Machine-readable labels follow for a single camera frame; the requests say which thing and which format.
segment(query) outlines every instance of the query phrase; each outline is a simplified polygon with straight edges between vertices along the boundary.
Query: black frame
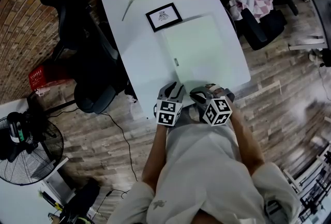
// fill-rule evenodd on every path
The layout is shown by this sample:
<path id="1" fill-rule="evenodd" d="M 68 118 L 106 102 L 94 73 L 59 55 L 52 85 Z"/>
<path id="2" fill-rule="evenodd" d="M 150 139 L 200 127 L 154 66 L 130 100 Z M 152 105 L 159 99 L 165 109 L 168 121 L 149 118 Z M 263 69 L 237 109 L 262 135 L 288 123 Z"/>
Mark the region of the black frame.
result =
<path id="1" fill-rule="evenodd" d="M 155 28 L 154 23 L 152 22 L 150 15 L 153 14 L 153 13 L 155 13 L 155 12 L 157 12 L 157 11 L 160 11 L 162 9 L 168 8 L 168 7 L 172 7 L 174 9 L 174 12 L 177 15 L 178 19 L 177 20 L 174 20 L 174 21 L 171 21 L 171 22 L 169 22 L 169 23 L 167 23 L 165 25 L 159 26 L 158 28 Z M 182 18 L 180 17 L 180 15 L 179 15 L 178 10 L 176 9 L 176 6 L 174 5 L 174 3 L 169 3 L 167 5 L 164 5 L 164 6 L 160 7 L 160 8 L 157 8 L 157 9 L 155 9 L 153 11 L 150 11 L 150 12 L 146 13 L 146 17 L 147 17 L 147 19 L 148 19 L 148 21 L 149 21 L 149 23 L 150 23 L 150 25 L 151 25 L 154 33 L 156 31 L 159 31 L 161 29 L 167 28 L 169 26 L 172 26 L 172 25 L 174 25 L 176 23 L 179 23 L 179 22 L 183 21 Z"/>

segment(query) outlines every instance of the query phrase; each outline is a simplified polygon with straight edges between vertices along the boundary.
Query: black office chair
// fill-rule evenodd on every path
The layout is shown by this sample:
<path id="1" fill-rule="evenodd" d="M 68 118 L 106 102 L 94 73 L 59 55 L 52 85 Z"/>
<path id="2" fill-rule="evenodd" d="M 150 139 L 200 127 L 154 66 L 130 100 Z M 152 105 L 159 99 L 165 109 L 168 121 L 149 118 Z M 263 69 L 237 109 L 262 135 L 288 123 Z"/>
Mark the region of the black office chair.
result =
<path id="1" fill-rule="evenodd" d="M 75 103 L 85 113 L 103 112 L 128 85 L 128 76 L 117 48 L 109 43 L 90 16 L 89 0 L 40 1 L 56 8 L 58 13 L 60 41 L 52 58 L 57 60 L 64 49 L 76 50 L 66 60 L 68 72 L 77 82 Z"/>
<path id="2" fill-rule="evenodd" d="M 287 4 L 295 16 L 298 15 L 298 10 L 292 0 L 273 1 L 274 6 L 283 4 Z M 276 9 L 262 17 L 260 23 L 256 21 L 248 9 L 242 10 L 241 15 L 243 19 L 235 22 L 237 32 L 239 35 L 245 36 L 247 42 L 254 50 L 259 50 L 272 42 L 284 31 L 284 27 L 287 24 L 283 13 Z"/>

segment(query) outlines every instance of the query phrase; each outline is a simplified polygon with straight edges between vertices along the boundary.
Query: red basket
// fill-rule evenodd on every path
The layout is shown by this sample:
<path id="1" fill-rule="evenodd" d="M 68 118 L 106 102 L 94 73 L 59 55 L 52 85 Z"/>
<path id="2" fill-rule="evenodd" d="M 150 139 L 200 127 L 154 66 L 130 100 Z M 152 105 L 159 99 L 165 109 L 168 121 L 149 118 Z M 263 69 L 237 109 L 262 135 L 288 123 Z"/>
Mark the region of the red basket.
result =
<path id="1" fill-rule="evenodd" d="M 29 83 L 33 91 L 37 88 L 59 85 L 70 79 L 62 65 L 40 65 L 29 74 Z"/>

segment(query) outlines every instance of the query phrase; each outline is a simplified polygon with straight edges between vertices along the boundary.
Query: light green board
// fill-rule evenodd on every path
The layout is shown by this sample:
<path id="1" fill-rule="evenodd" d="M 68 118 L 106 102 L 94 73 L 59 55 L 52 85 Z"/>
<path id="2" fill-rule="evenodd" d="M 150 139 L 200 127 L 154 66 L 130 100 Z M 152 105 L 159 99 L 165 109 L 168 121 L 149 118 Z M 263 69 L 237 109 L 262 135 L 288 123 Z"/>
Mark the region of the light green board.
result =
<path id="1" fill-rule="evenodd" d="M 189 93 L 198 86 L 227 85 L 231 61 L 213 17 L 196 18 L 164 30 L 166 46 L 180 82 Z"/>

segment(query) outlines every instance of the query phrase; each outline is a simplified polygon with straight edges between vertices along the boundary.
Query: wooden floor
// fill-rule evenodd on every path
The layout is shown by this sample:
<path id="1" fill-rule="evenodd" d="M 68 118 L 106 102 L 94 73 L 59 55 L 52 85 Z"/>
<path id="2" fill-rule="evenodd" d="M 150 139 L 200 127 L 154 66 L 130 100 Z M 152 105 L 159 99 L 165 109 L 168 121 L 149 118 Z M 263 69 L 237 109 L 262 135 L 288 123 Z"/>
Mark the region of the wooden floor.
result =
<path id="1" fill-rule="evenodd" d="M 253 51 L 244 38 L 240 39 L 251 81 L 238 87 L 235 104 L 240 108 L 260 142 L 268 161 L 287 169 L 292 175 L 311 163 L 331 140 L 331 124 L 323 121 L 331 116 L 331 71 L 318 69 L 308 60 L 306 51 L 289 51 L 288 42 L 311 42 L 318 34 L 317 23 L 309 3 L 297 0 L 300 14 L 291 15 L 282 7 L 288 25 L 284 33 L 268 47 Z M 42 100 L 48 106 L 71 100 L 74 83 L 62 85 L 46 94 Z M 76 105 L 66 108 L 70 111 Z M 115 98 L 107 112 L 123 128 L 131 145 L 133 169 L 138 179 L 146 162 L 156 130 L 154 120 L 147 120 L 138 102 L 125 94 Z M 65 171 L 78 185 L 93 177 L 102 186 L 95 203 L 97 208 L 111 189 L 127 191 L 135 182 L 131 171 L 128 145 L 121 131 L 108 116 L 85 114 L 80 110 L 51 118 L 65 139 L 64 155 L 69 157 Z M 121 201 L 114 191 L 107 197 L 95 221 L 105 223 Z"/>

